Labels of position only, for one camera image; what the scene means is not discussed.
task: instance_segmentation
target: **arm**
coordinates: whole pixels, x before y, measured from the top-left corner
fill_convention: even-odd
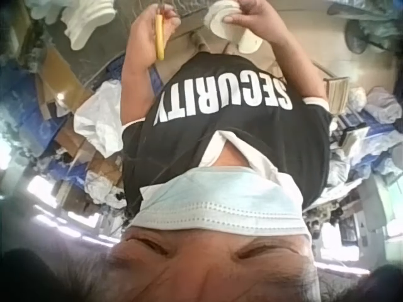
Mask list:
[[[154,92],[148,69],[157,60],[153,26],[156,14],[157,5],[150,5],[130,29],[120,97],[120,119],[123,126],[145,118],[153,103]],[[181,22],[170,5],[164,5],[163,14],[166,44]]]
[[[122,95],[120,97],[120,119],[122,125],[145,118],[152,106],[152,91],[148,70],[122,72]]]
[[[291,33],[285,35],[281,43],[271,46],[285,78],[302,97],[327,100],[325,85],[315,65]]]
[[[242,13],[225,17],[224,22],[249,28],[269,42],[285,78],[301,96],[327,99],[317,69],[277,11],[266,0],[237,1]]]

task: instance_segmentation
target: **man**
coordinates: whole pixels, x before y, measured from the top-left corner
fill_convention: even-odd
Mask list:
[[[223,21],[269,42],[287,84],[242,57],[200,52],[154,101],[147,70],[156,61],[157,6],[132,25],[121,100],[131,222],[111,255],[140,281],[133,297],[318,297],[302,208],[326,184],[326,92],[273,7],[239,4],[242,14]],[[167,41],[180,20],[167,5],[164,18]]]

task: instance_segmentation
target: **yellow tool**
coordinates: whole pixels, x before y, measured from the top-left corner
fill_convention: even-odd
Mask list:
[[[156,52],[158,60],[164,60],[164,1],[158,1],[156,15]]]

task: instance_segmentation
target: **brown cardboard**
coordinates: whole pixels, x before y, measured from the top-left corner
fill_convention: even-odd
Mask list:
[[[85,140],[81,146],[80,149],[78,150],[76,154],[76,158],[74,159],[74,162],[90,162],[94,158],[96,153],[95,147],[87,140]]]
[[[43,82],[42,82],[41,78],[39,77],[39,75],[35,76],[35,86],[37,89],[37,99],[38,99],[40,112],[45,121],[49,120],[52,118],[52,116],[50,115],[48,104],[45,101],[45,94],[43,91]]]
[[[54,47],[48,47],[40,77],[44,83],[46,101],[62,98],[63,103],[72,112],[75,112],[92,95],[89,89],[81,85]]]
[[[88,169],[107,178],[114,186],[116,186],[122,178],[119,166],[117,166],[111,158],[104,158],[99,152],[95,153],[92,161],[88,165]]]
[[[62,183],[56,200],[63,210],[84,217],[89,217],[99,211],[99,206],[92,203],[88,194],[66,181]]]
[[[15,1],[14,5],[15,14],[13,16],[13,21],[11,22],[11,41],[13,46],[13,56],[18,58],[26,35],[30,33],[32,23],[23,0]]]
[[[60,129],[55,141],[59,143],[60,146],[64,147],[74,158],[86,139],[82,135],[74,132],[73,122],[73,117],[70,117]]]

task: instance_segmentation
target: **light blue face mask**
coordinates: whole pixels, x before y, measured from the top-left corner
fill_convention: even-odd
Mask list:
[[[194,168],[141,191],[144,200],[130,226],[310,239],[301,204],[250,168]]]

